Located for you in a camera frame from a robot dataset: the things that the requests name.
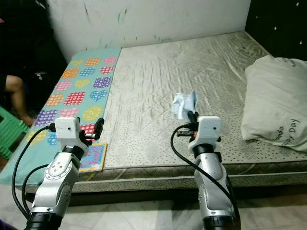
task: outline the pillow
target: pillow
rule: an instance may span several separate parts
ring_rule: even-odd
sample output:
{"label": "pillow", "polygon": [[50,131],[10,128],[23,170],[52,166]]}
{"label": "pillow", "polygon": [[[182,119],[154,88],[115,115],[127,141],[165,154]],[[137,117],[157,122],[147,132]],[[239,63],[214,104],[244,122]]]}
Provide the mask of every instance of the pillow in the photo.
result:
{"label": "pillow", "polygon": [[243,139],[307,151],[307,61],[265,56],[245,75]]}

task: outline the book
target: book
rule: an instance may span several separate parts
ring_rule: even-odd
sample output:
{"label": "book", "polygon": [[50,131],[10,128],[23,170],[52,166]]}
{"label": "book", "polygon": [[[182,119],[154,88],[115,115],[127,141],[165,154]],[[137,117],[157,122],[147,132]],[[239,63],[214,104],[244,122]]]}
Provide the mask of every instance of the book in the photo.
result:
{"label": "book", "polygon": [[106,143],[95,143],[88,148],[88,154],[81,159],[79,172],[88,173],[101,171],[106,156]]}

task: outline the bed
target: bed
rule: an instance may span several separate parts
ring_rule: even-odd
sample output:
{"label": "bed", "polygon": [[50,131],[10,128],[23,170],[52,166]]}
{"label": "bed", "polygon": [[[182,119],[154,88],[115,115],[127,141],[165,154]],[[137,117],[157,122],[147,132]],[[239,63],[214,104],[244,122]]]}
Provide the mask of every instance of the bed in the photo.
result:
{"label": "bed", "polygon": [[[307,183],[307,154],[256,140],[243,141],[244,70],[268,52],[246,32],[122,49],[114,72],[100,142],[102,172],[81,173],[76,193],[196,188],[194,170],[171,150],[183,124],[170,112],[177,92],[197,91],[200,115],[222,118],[218,145],[233,186]],[[189,139],[175,146],[190,160]],[[27,187],[34,193],[36,185]]]}

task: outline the green stool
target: green stool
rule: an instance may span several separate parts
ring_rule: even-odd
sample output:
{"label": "green stool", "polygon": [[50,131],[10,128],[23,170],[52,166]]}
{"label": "green stool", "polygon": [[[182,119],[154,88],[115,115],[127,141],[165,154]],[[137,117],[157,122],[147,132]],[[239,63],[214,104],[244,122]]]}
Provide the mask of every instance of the green stool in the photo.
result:
{"label": "green stool", "polygon": [[28,130],[23,121],[0,107],[0,155],[10,159]]}

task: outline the crumpled paper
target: crumpled paper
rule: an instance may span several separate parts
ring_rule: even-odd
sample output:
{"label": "crumpled paper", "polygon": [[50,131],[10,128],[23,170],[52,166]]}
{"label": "crumpled paper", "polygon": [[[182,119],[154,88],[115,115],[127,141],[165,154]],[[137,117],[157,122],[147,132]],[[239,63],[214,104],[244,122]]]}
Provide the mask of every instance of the crumpled paper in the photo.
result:
{"label": "crumpled paper", "polygon": [[172,103],[172,113],[179,120],[187,120],[188,112],[192,111],[195,113],[195,107],[197,104],[197,93],[195,91],[191,92],[189,95],[179,92],[176,93],[175,99]]}

